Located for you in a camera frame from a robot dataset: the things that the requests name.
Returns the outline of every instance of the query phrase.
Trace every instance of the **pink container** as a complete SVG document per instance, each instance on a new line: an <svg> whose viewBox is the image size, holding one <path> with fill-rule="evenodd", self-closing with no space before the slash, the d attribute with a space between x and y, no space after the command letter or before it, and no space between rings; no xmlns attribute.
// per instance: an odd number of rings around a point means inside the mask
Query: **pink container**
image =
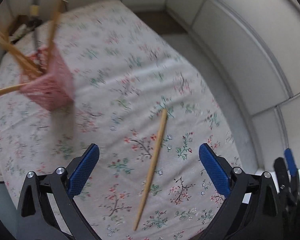
<svg viewBox="0 0 300 240"><path fill-rule="evenodd" d="M41 67L43 69L46 69L46 50L47 47L45 45L39 48ZM36 52L31 53L28 57L34 60ZM29 82L28 76L21 75L21 83L26 82ZM73 77L56 45L53 46L47 73L30 81L28 85L21 87L20 92L49 111L73 102Z"/></svg>

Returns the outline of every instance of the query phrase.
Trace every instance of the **black object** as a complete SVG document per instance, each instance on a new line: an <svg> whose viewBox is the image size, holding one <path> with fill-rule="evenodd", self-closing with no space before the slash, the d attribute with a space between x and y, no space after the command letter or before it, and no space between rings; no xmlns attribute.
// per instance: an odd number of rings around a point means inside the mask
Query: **black object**
<svg viewBox="0 0 300 240"><path fill-rule="evenodd" d="M300 181L290 149L285 154L291 181L284 159L274 162L280 187L277 193L269 172L261 176L246 174L217 157L208 144L201 147L208 150L227 174L231 193L199 240L300 240ZM212 181L216 170L214 174L208 172ZM251 193L248 204L242 203L245 193Z"/></svg>
<svg viewBox="0 0 300 240"><path fill-rule="evenodd" d="M217 157L207 144L205 154L215 160L226 174L230 193L199 240L300 240L300 187L298 170L290 151L287 158L291 181L283 158L274 162L280 192L277 193L269 172L261 176L246 174L241 168L232 168L226 159ZM69 184L80 189L99 156L95 144L82 157L74 158L66 168L57 168L52 174L37 176L29 172L24 180L18 205L17 240L101 240L76 206ZM50 206L47 193L54 194L61 215L72 236L60 230ZM248 204L242 203L245 193L251 193ZM0 222L0 239L15 240Z"/></svg>

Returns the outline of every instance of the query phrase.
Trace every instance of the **white tablecloth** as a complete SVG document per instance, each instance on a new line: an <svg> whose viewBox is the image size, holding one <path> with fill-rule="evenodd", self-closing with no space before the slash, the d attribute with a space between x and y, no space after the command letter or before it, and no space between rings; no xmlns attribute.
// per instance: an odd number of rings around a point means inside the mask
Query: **white tablecloth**
<svg viewBox="0 0 300 240"><path fill-rule="evenodd" d="M44 43L48 26L39 28ZM223 196L199 161L198 148L208 142L231 165L240 166L240 160L199 72L118 1L64 14L56 44L74 76L73 105L48 112L17 92L0 97L0 168L15 205L28 171L51 173L96 143L99 162L75 201L102 239L189 239L206 228ZM17 47L31 52L32 37ZM5 55L0 88L17 84L19 75ZM166 133L134 232L163 108L169 113Z"/></svg>

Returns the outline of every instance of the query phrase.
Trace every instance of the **wooden skewer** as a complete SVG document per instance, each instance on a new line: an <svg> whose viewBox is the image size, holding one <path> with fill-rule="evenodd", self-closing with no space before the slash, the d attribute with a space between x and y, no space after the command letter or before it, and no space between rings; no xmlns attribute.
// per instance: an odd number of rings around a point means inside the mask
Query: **wooden skewer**
<svg viewBox="0 0 300 240"><path fill-rule="evenodd" d="M145 206L145 202L146 202L148 194L149 194L150 186L152 183L152 178L154 175L154 169L155 169L155 166L157 165L159 152L161 149L161 144L162 144L163 134L164 134L164 130L165 130L166 122L167 122L167 117L168 117L168 111L166 109L163 109L160 126L159 126L159 130L157 133L157 140L155 143L150 168L148 170L148 175L147 175L147 179L146 179L143 194L142 194L142 200L140 202L138 214L137 214L136 221L135 221L135 224L133 227L134 231L136 231L136 229L138 228L138 224L139 224L139 221L140 221L140 218L141 218L144 206Z"/></svg>
<svg viewBox="0 0 300 240"><path fill-rule="evenodd" d="M38 71L34 62L32 62L28 57L24 56L15 46L6 42L2 37L2 33L0 33L0 44L2 47L9 51L14 59L18 62L20 67L22 67L27 72L31 72L34 76L41 76L41 72Z"/></svg>
<svg viewBox="0 0 300 240"><path fill-rule="evenodd" d="M2 31L1 29L0 29L0 31L2 32L2 34L3 34L3 39L6 41L6 42L10 42L9 41L9 32L8 32L8 29L6 29L5 31Z"/></svg>
<svg viewBox="0 0 300 240"><path fill-rule="evenodd" d="M49 40L48 40L46 68L49 67L49 63L50 63L50 60L52 57L51 52L52 52L53 46L54 46L53 40L54 40L56 29L58 27L58 23L60 20L61 6L63 4L63 1L65 1L65 0L58 0L58 4L55 8L55 11L52 14L52 23L51 23L52 26L50 28L50 35L49 35Z"/></svg>
<svg viewBox="0 0 300 240"><path fill-rule="evenodd" d="M13 92L13 91L17 91L21 87L23 87L27 84L29 84L29 83L24 83L24 84L19 84L19 85L7 87L7 88L2 88L2 89L0 89L0 96L5 95L5 94L10 93L10 92Z"/></svg>
<svg viewBox="0 0 300 240"><path fill-rule="evenodd" d="M0 37L2 39L5 38L5 35L3 33L0 32ZM29 57L25 56L22 54L21 51L19 51L15 46L13 46L10 42L7 42L7 46L9 47L9 51L15 53L16 55L18 55L19 57L22 57L26 60L26 62L28 62L31 66L33 66L34 69L37 68L37 65L31 60L29 59Z"/></svg>

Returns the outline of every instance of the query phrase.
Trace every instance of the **floral fabric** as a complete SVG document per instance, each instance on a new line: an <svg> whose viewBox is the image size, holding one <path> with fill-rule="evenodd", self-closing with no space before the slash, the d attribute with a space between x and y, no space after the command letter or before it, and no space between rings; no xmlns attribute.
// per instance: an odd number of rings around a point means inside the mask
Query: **floral fabric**
<svg viewBox="0 0 300 240"><path fill-rule="evenodd" d="M48 27L39 28L43 43ZM240 166L240 160L199 72L118 1L65 13L56 44L74 77L73 105L49 112L17 92L0 97L0 168L14 204L28 171L51 173L96 143L99 162L74 199L102 239L190 239L204 230L224 197L199 161L199 146L207 142L232 166ZM31 52L32 37L17 47ZM19 79L18 65L6 54L0 88ZM166 133L134 232L164 108L169 113Z"/></svg>

